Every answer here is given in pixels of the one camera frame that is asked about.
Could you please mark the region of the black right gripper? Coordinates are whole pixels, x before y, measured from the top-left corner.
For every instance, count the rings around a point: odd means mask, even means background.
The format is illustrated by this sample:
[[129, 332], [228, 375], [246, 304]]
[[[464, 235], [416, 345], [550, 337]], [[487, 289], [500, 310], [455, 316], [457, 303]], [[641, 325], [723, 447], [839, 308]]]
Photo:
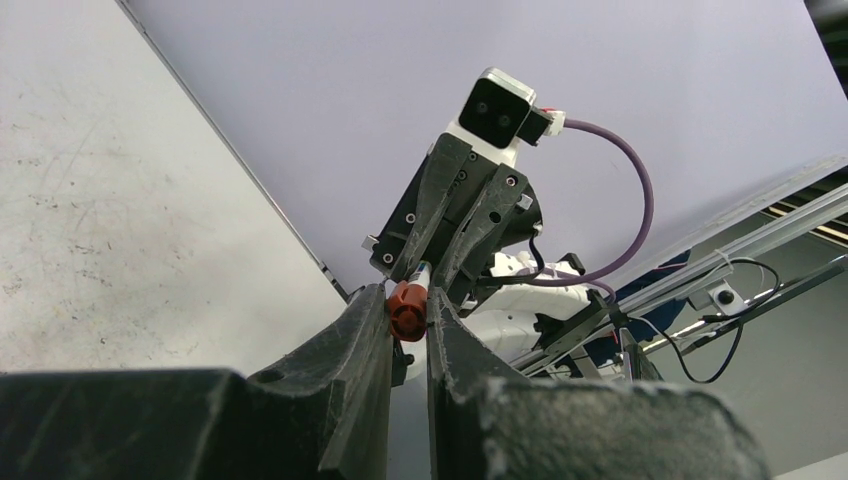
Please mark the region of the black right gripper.
[[427, 261], [432, 285], [460, 305], [489, 273], [493, 255], [530, 239], [541, 223], [537, 195], [524, 174], [495, 165], [444, 132], [376, 236], [369, 262], [400, 282]]

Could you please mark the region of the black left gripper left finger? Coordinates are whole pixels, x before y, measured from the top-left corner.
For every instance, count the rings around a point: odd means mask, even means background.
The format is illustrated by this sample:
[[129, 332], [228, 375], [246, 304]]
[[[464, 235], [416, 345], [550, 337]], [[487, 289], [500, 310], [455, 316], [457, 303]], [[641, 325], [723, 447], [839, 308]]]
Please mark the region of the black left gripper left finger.
[[385, 289], [276, 363], [9, 374], [5, 479], [382, 479], [393, 341]]

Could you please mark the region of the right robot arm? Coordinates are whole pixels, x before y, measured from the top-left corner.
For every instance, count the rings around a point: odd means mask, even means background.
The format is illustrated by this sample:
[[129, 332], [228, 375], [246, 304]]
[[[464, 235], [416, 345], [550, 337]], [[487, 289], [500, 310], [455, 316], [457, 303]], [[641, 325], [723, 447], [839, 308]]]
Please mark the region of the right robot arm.
[[543, 220], [535, 191], [511, 161], [445, 132], [430, 146], [381, 232], [365, 247], [395, 283], [393, 334], [410, 359], [408, 378], [425, 369], [425, 303], [441, 289], [461, 321], [506, 361], [533, 349], [562, 353], [587, 337], [607, 304], [597, 287], [571, 285], [575, 258], [544, 264], [534, 242]]

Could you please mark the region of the red marker cap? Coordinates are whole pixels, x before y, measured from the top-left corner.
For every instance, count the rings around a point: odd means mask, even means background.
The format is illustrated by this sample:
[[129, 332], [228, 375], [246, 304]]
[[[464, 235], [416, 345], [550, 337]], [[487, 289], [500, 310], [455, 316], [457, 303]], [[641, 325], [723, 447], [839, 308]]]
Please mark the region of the red marker cap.
[[392, 335], [405, 342], [420, 341], [427, 330], [428, 281], [401, 281], [386, 305]]

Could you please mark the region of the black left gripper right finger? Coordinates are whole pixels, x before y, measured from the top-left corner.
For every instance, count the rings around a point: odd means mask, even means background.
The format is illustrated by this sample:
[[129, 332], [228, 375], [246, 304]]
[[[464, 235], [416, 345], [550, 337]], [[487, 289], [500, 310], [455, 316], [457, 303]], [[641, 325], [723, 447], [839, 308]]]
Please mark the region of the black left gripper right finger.
[[718, 397], [664, 382], [529, 379], [429, 293], [435, 479], [767, 479], [762, 448]]

